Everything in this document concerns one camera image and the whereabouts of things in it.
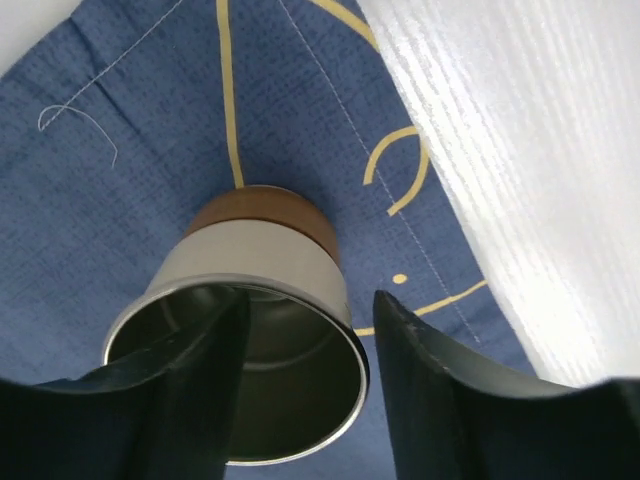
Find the white thread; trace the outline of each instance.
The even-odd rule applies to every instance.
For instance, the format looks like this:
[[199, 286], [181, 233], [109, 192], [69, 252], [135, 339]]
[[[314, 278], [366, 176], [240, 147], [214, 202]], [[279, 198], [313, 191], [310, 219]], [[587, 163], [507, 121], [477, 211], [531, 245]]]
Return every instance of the white thread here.
[[105, 138], [109, 141], [109, 143], [113, 147], [113, 160], [111, 161], [111, 168], [114, 168], [116, 166], [116, 160], [118, 159], [118, 147], [116, 147], [116, 144], [113, 143], [113, 140], [111, 140], [111, 137], [109, 135], [107, 135], [107, 132], [104, 131], [104, 128], [102, 128], [100, 126], [100, 124], [98, 122], [96, 122], [91, 117], [91, 115], [89, 115], [88, 113], [83, 112], [82, 110], [78, 110], [77, 108], [73, 108], [73, 107], [70, 107], [68, 105], [49, 105], [47, 108], [42, 109], [42, 111], [40, 112], [40, 115], [38, 116], [38, 131], [44, 132], [44, 129], [47, 128], [47, 123], [42, 125], [42, 117], [44, 116], [44, 114], [46, 112], [48, 112], [49, 110], [52, 110], [54, 108], [58, 109], [58, 113], [56, 115], [59, 115], [62, 110], [71, 110], [72, 112], [78, 113], [78, 114], [82, 115], [83, 117], [88, 118], [89, 120], [91, 120], [91, 122], [93, 122], [93, 124], [96, 127], [98, 127], [98, 130], [100, 130], [102, 132], [102, 134], [105, 136]]
[[[355, 133], [356, 138], [358, 139], [358, 142], [362, 146], [362, 149], [367, 154], [367, 157], [370, 157], [371, 156], [371, 152], [369, 151], [367, 146], [364, 144], [364, 140], [362, 140], [362, 137], [360, 136], [360, 133], [358, 132], [358, 129], [356, 128], [355, 124], [353, 123], [353, 120], [351, 119], [351, 115], [349, 115], [349, 112], [347, 111], [347, 107], [345, 107], [344, 103], [342, 103], [342, 100], [340, 99], [340, 95], [338, 95], [338, 91], [336, 90], [336, 87], [333, 85], [333, 82], [331, 81], [331, 78], [329, 78], [329, 74], [327, 74], [326, 70], [324, 69], [324, 67], [320, 63], [320, 60], [318, 60], [318, 57], [316, 57], [316, 54], [314, 53], [313, 49], [309, 45], [309, 42], [307, 42], [307, 39], [302, 34], [302, 31], [300, 30], [300, 28], [298, 27], [296, 22], [293, 20], [293, 17], [291, 16], [291, 13], [289, 13], [289, 10], [287, 9], [287, 7], [283, 3], [283, 1], [282, 0], [278, 0], [278, 3], [280, 4], [282, 9], [287, 14], [287, 17], [289, 18], [289, 22], [291, 23], [291, 25], [295, 29], [296, 33], [298, 34], [298, 36], [302, 40], [302, 43], [304, 43], [307, 51], [311, 54], [311, 57], [313, 58], [313, 61], [318, 66], [318, 68], [320, 69], [320, 72], [322, 73], [322, 75], [324, 76], [325, 80], [329, 84], [329, 87], [331, 88], [331, 91], [333, 92], [333, 96], [336, 98], [336, 100], [338, 102], [338, 105], [340, 106], [340, 109], [342, 110], [342, 113], [344, 113], [344, 116], [347, 118], [347, 121], [349, 122], [349, 125], [351, 126], [351, 129], [353, 130], [353, 133]], [[376, 168], [375, 172], [376, 172], [376, 176], [380, 179], [380, 183], [382, 184], [382, 187], [384, 188], [384, 191], [387, 193], [387, 196], [389, 197], [389, 200], [391, 200], [391, 203], [394, 203], [393, 195], [391, 195], [391, 190], [389, 190], [389, 187], [387, 186], [387, 182], [384, 181], [384, 178], [382, 178], [382, 174], [380, 173], [380, 171], [377, 168]], [[424, 247], [420, 243], [420, 240], [418, 240], [418, 237], [416, 236], [416, 234], [414, 233], [413, 229], [409, 225], [409, 222], [407, 222], [407, 219], [405, 218], [403, 212], [402, 211], [398, 212], [398, 216], [400, 217], [400, 219], [402, 220], [402, 223], [404, 223], [405, 227], [409, 231], [409, 235], [411, 236], [413, 241], [416, 243], [417, 247], [420, 249], [420, 252], [422, 253], [422, 256], [427, 261], [427, 265], [429, 266], [429, 268], [433, 272], [434, 276], [436, 277], [436, 280], [440, 284], [440, 288], [442, 288], [442, 291], [445, 293], [445, 295], [447, 297], [452, 296], [451, 292], [449, 291], [449, 288], [446, 285], [446, 283], [444, 283], [444, 280], [442, 279], [442, 276], [440, 276], [440, 274], [438, 273], [438, 271], [435, 268], [434, 263], [431, 261], [430, 255], [426, 252], [426, 250], [424, 249]], [[473, 339], [476, 341], [476, 343], [478, 345], [482, 345], [482, 342], [480, 341], [480, 338], [474, 332], [474, 330], [471, 328], [471, 324], [469, 323], [467, 318], [462, 313], [462, 310], [460, 310], [460, 307], [458, 306], [457, 302], [454, 302], [452, 304], [452, 307], [455, 310], [455, 312], [458, 315], [458, 317], [460, 318], [460, 320], [462, 320], [462, 323], [467, 327], [467, 330], [469, 331], [469, 333], [471, 334]]]
[[[140, 45], [140, 43], [141, 43], [145, 38], [147, 38], [147, 37], [151, 34], [151, 32], [153, 32], [156, 28], [158, 28], [158, 26], [160, 26], [160, 24], [161, 24], [162, 22], [164, 22], [164, 21], [166, 20], [166, 18], [167, 18], [169, 15], [171, 15], [171, 14], [174, 12], [174, 10], [180, 6], [180, 4], [181, 4], [182, 2], [184, 2], [184, 0], [178, 0], [178, 1], [173, 5], [173, 7], [171, 7], [171, 8], [167, 11], [167, 13], [165, 13], [162, 17], [160, 17], [160, 18], [158, 19], [158, 21], [157, 21], [156, 23], [154, 23], [154, 24], [151, 26], [151, 28], [150, 28], [149, 30], [147, 30], [147, 31], [146, 31], [146, 32], [145, 32], [145, 33], [144, 33], [144, 34], [143, 34], [143, 35], [142, 35], [142, 36], [141, 36], [141, 37], [140, 37], [140, 38], [139, 38], [139, 39], [138, 39], [138, 40], [137, 40], [133, 45], [131, 45], [129, 48], [127, 48], [127, 49], [126, 49], [126, 50], [125, 50], [125, 51], [124, 51], [124, 52], [123, 52], [123, 53], [122, 53], [118, 58], [116, 58], [113, 62], [111, 62], [111, 64], [110, 64], [110, 65], [108, 65], [104, 70], [102, 70], [100, 73], [98, 73], [98, 75], [96, 75], [93, 79], [91, 79], [91, 80], [89, 81], [89, 83], [87, 83], [84, 87], [82, 87], [80, 90], [78, 90], [78, 91], [75, 93], [75, 95], [73, 95], [69, 100], [67, 100], [67, 101], [66, 101], [66, 103], [65, 103], [64, 105], [62, 105], [62, 107], [64, 107], [64, 108], [60, 108], [60, 109], [58, 110], [58, 112], [57, 112], [53, 117], [51, 117], [49, 120], [47, 120], [47, 122], [42, 126], [42, 128], [41, 128], [41, 130], [40, 130], [40, 131], [41, 131], [41, 132], [42, 132], [42, 131], [44, 131], [44, 129], [45, 129], [45, 128], [47, 128], [47, 127], [51, 124], [51, 122], [53, 122], [56, 118], [58, 118], [58, 115], [60, 115], [60, 114], [62, 113], [62, 111], [63, 111], [65, 108], [67, 108], [71, 102], [73, 102], [76, 98], [78, 98], [80, 95], [82, 95], [82, 93], [83, 93], [87, 88], [89, 88], [91, 85], [93, 85], [93, 84], [94, 84], [94, 83], [96, 83], [98, 80], [100, 80], [100, 78], [102, 78], [102, 76], [103, 76], [104, 74], [106, 74], [109, 70], [111, 70], [113, 67], [115, 67], [115, 66], [116, 66], [116, 64], [117, 64], [118, 62], [120, 62], [120, 60], [122, 60], [124, 57], [126, 57], [127, 55], [129, 55], [129, 53], [131, 53], [131, 51], [132, 51], [134, 48], [136, 48], [138, 45]], [[51, 108], [51, 107], [56, 107], [56, 106], [59, 106], [59, 105], [51, 105], [50, 107], [45, 108], [42, 112], [40, 112], [40, 118], [42, 118], [42, 113], [43, 113], [44, 111], [48, 110], [48, 109], [49, 109], [49, 108]]]

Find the denim fabric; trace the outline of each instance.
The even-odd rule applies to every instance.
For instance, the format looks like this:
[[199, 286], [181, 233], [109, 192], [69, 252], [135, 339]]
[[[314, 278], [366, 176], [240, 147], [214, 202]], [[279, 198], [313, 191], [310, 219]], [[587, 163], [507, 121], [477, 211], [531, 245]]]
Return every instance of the denim fabric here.
[[[229, 3], [218, 18], [215, 0], [86, 0], [2, 78], [0, 374], [44, 382], [96, 367], [110, 324], [195, 213], [241, 183], [289, 188], [332, 220], [355, 328], [372, 327], [373, 292], [384, 288], [530, 372], [430, 165], [421, 182], [404, 106], [375, 44], [349, 25], [362, 18], [355, 1], [342, 3], [347, 21], [318, 5], [336, 1]], [[221, 58], [232, 66], [231, 112]], [[39, 131], [40, 112], [56, 104], [99, 127], [50, 109]], [[393, 478], [374, 342], [361, 333], [373, 384], [354, 427], [309, 458], [228, 478]]]

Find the silver cup body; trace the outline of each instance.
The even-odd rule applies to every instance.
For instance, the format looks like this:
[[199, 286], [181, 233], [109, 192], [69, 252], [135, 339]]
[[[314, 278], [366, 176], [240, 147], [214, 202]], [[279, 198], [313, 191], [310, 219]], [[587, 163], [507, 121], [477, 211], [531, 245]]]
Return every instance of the silver cup body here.
[[332, 443], [363, 407], [368, 364], [339, 267], [292, 228], [230, 220], [182, 239], [113, 324], [103, 363], [181, 328], [226, 288], [248, 290], [252, 310], [229, 464], [285, 462]]

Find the cup rim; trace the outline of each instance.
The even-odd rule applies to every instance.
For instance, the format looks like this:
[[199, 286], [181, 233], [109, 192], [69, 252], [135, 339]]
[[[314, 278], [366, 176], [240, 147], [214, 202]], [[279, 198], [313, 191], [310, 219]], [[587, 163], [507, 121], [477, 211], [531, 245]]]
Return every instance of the cup rim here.
[[160, 300], [163, 297], [168, 296], [174, 292], [177, 292], [178, 290], [189, 287], [215, 284], [223, 284], [230, 287], [244, 287], [277, 293], [278, 295], [282, 295], [285, 298], [300, 303], [306, 308], [311, 309], [318, 315], [322, 316], [325, 320], [329, 321], [329, 323], [343, 335], [344, 339], [347, 341], [356, 357], [358, 370], [360, 372], [360, 386], [358, 389], [358, 397], [356, 398], [353, 408], [349, 412], [349, 415], [346, 416], [344, 421], [336, 429], [334, 429], [331, 434], [321, 439], [311, 447], [291, 455], [266, 460], [229, 460], [227, 461], [227, 465], [276, 465], [279, 463], [285, 463], [306, 457], [322, 450], [331, 443], [335, 442], [353, 425], [353, 423], [360, 415], [360, 412], [364, 408], [370, 384], [370, 371], [367, 354], [365, 352], [364, 346], [360, 342], [360, 339], [353, 331], [353, 329], [350, 326], [345, 325], [335, 315], [331, 315], [329, 313], [330, 309], [326, 305], [323, 305], [322, 302], [320, 302], [318, 299], [313, 299], [312, 296], [307, 294], [306, 292], [277, 280], [248, 274], [211, 273], [205, 275], [194, 275], [162, 284], [158, 288], [152, 291], [148, 291], [142, 296], [138, 297], [116, 318], [116, 320], [109, 328], [107, 337], [102, 347], [101, 365], [106, 365], [108, 363], [109, 352], [111, 351], [111, 346], [113, 345], [115, 338], [117, 337], [120, 330], [124, 327], [124, 325], [129, 320], [131, 320], [137, 312], [150, 305], [151, 303]]

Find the metal cup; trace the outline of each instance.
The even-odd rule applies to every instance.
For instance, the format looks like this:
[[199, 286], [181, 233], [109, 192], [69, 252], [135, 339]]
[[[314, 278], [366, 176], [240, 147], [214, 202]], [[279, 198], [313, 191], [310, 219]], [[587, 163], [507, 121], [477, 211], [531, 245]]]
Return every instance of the metal cup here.
[[225, 289], [246, 289], [252, 326], [228, 463], [309, 455], [351, 426], [369, 385], [338, 264], [333, 227], [302, 197], [264, 186], [225, 194], [115, 321], [103, 362], [200, 318]]

